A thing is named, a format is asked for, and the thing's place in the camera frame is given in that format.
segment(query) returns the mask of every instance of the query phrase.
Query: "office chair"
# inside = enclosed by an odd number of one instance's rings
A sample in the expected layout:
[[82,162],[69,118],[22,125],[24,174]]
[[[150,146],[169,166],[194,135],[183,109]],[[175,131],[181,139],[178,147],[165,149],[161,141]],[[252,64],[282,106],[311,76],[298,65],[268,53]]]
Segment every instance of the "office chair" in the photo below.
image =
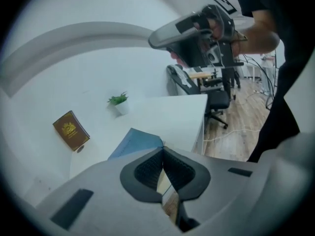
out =
[[[200,66],[194,67],[193,69],[198,73],[203,72]],[[222,83],[222,78],[214,78],[214,76],[211,76],[211,77],[212,77],[211,79],[205,79],[205,78],[202,79],[203,86],[205,88],[212,87],[212,90],[221,90],[221,85],[219,86],[219,84]]]
[[[177,64],[176,66],[183,69],[183,67],[181,65]],[[187,93],[189,95],[201,94],[199,87],[192,81],[192,79],[189,77],[189,75],[185,71],[183,71],[183,72],[186,74],[187,81],[191,85],[191,88],[182,84],[181,79],[178,77],[175,69],[172,66],[169,65],[167,67],[167,71],[168,71],[170,77],[172,78],[172,80],[177,85],[179,85],[185,91],[185,93]],[[205,117],[207,117],[208,119],[213,118],[213,119],[223,123],[224,124],[223,128],[227,129],[228,124],[225,121],[223,121],[221,118],[217,117],[218,114],[223,115],[223,111],[222,110],[212,111],[212,110],[217,110],[217,109],[227,109],[230,106],[230,101],[229,101],[227,93],[225,91],[212,91],[212,90],[205,91],[204,93],[206,93],[208,95]]]

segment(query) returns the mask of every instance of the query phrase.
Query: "gold emblem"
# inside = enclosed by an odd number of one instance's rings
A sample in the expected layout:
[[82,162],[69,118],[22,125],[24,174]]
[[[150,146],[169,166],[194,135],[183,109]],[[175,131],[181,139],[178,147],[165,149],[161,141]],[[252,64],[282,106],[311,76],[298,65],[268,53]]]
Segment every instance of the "gold emblem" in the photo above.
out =
[[75,126],[71,122],[65,123],[62,127],[62,130],[63,130],[63,135],[67,136],[75,130]]

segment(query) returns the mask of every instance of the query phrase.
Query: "blue folder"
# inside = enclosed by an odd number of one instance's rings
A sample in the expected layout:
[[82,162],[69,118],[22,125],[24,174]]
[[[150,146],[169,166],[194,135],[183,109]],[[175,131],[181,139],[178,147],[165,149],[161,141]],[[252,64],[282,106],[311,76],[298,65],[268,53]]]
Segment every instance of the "blue folder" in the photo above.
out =
[[156,147],[163,147],[159,136],[131,128],[108,160]]

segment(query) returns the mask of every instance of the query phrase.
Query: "person's arm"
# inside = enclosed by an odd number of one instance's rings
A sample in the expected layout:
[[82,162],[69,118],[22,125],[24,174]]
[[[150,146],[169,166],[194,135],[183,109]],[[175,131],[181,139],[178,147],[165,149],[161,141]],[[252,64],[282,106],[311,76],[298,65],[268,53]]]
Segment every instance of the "person's arm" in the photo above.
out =
[[232,49],[234,56],[239,54],[262,54],[273,51],[279,44],[276,25],[268,10],[253,11],[254,25],[240,30],[248,41],[238,41],[240,36],[235,34]]

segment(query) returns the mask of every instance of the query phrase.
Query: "brown passport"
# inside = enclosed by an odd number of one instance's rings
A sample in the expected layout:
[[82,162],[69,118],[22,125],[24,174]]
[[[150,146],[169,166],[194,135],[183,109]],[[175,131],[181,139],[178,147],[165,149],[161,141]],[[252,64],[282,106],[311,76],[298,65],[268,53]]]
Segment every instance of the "brown passport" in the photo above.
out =
[[90,136],[79,123],[73,111],[69,111],[60,117],[53,123],[53,126],[73,151],[76,151],[90,139]]

